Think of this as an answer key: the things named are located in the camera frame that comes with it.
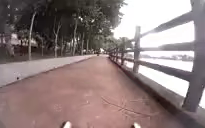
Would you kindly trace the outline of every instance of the fence rail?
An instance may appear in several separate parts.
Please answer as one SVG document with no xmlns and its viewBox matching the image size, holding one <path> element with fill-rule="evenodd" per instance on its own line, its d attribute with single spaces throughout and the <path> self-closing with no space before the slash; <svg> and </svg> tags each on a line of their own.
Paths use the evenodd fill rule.
<svg viewBox="0 0 205 128">
<path fill-rule="evenodd" d="M 140 34 L 140 27 L 137 27 L 135 38 L 128 42 L 123 42 L 123 44 L 120 46 L 112 49 L 110 51 L 110 58 L 116 62 L 118 59 L 121 59 L 121 65 L 124 64 L 124 61 L 133 62 L 133 72 L 135 73 L 138 73 L 139 65 L 143 65 L 189 81 L 189 89 L 182 107 L 188 111 L 195 112 L 199 106 L 199 102 L 205 88 L 205 0 L 195 0 L 193 3 L 191 3 L 191 5 L 192 11 L 163 23 L 146 33 Z M 142 37 L 145 37 L 151 33 L 162 32 L 190 21 L 194 21 L 195 26 L 194 42 L 168 44 L 158 48 L 140 47 L 140 39 Z M 126 50 L 126 43 L 131 43 L 133 41 L 135 42 L 134 49 Z M 139 60 L 140 52 L 144 51 L 194 51 L 195 56 L 192 72 L 141 61 Z M 134 52 L 134 59 L 124 58 L 124 54 L 128 52 Z"/>
</svg>

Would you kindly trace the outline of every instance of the tree trunk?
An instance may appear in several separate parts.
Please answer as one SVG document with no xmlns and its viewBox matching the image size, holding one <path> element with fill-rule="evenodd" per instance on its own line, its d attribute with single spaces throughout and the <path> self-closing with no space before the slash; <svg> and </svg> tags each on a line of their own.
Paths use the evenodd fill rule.
<svg viewBox="0 0 205 128">
<path fill-rule="evenodd" d="M 15 56 L 14 48 L 11 42 L 12 32 L 9 25 L 4 25 L 5 29 L 5 41 L 6 41 L 6 49 L 10 56 Z"/>
<path fill-rule="evenodd" d="M 65 42 L 65 46 L 64 46 L 64 49 L 63 49 L 64 50 L 64 52 L 63 52 L 64 55 L 66 55 L 66 49 L 67 49 L 67 42 Z"/>
<path fill-rule="evenodd" d="M 75 46 L 75 41 L 76 41 L 76 30 L 77 30 L 77 25 L 78 25 L 78 19 L 76 18 L 75 21 L 75 29 L 74 29 L 74 34 L 73 34 L 73 51 L 72 51 L 72 55 L 75 55 L 75 51 L 76 51 L 76 46 Z"/>
<path fill-rule="evenodd" d="M 56 33 L 56 35 L 55 35 L 55 58 L 57 58 L 58 57 L 58 55 L 57 55 L 57 47 L 58 47 L 58 33 Z"/>
<path fill-rule="evenodd" d="M 87 38 L 87 41 L 86 41 L 86 53 L 87 54 L 89 53 L 89 41 L 90 41 L 90 39 Z"/>
<path fill-rule="evenodd" d="M 81 40 L 81 55 L 83 55 L 84 37 L 85 37 L 85 34 L 83 33 L 83 35 L 82 35 L 82 40 Z"/>
<path fill-rule="evenodd" d="M 44 56 L 44 41 L 41 40 L 41 56 Z"/>
<path fill-rule="evenodd" d="M 34 14 L 32 15 L 32 19 L 31 19 L 31 25 L 30 25 L 30 31 L 29 31 L 29 41 L 28 41 L 28 58 L 29 60 L 31 60 L 31 35 L 32 35 L 32 30 L 33 30 L 33 25 L 34 25 L 34 19 L 36 16 L 37 12 L 35 11 Z"/>
</svg>

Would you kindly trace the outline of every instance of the lake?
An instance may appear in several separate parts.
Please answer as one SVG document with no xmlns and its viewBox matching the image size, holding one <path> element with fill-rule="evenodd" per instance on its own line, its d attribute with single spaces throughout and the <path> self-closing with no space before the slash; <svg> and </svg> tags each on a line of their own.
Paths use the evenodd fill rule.
<svg viewBox="0 0 205 128">
<path fill-rule="evenodd" d="M 181 69 L 185 71 L 191 71 L 193 67 L 192 62 L 185 62 L 185 61 L 180 61 L 180 60 L 163 60 L 163 59 L 141 59 L 141 60 L 168 66 L 168 67 L 173 67 L 173 68 Z M 125 65 L 129 68 L 133 67 L 133 63 L 131 62 L 126 62 Z M 185 80 L 179 79 L 174 76 L 167 75 L 165 73 L 147 68 L 145 66 L 140 66 L 139 73 L 156 81 L 158 84 L 162 85 L 163 87 L 183 97 L 186 96 L 189 82 Z M 205 90 L 202 96 L 202 100 L 200 102 L 200 106 L 205 109 Z"/>
</svg>

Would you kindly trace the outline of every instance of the foliage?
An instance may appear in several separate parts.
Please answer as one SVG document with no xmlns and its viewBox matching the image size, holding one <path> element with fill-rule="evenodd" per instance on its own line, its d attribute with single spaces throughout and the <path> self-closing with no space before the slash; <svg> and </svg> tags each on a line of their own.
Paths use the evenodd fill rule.
<svg viewBox="0 0 205 128">
<path fill-rule="evenodd" d="M 84 49 L 104 47 L 108 38 L 121 20 L 120 8 L 124 0 L 0 0 L 4 7 L 2 21 L 15 25 L 20 40 L 27 39 L 32 15 L 36 13 L 33 23 L 33 38 L 37 42 L 45 41 L 50 49 L 58 45 L 69 44 L 72 50 L 79 51 L 80 44 Z"/>
</svg>

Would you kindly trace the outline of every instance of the red paved path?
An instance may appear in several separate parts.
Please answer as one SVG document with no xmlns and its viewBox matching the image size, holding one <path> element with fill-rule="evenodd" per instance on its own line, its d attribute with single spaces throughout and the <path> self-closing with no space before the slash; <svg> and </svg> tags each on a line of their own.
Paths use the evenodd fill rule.
<svg viewBox="0 0 205 128">
<path fill-rule="evenodd" d="M 74 128 L 130 128 L 133 122 L 142 128 L 182 128 L 104 57 L 0 89 L 1 126 L 59 128 L 65 120 L 71 121 Z"/>
</svg>

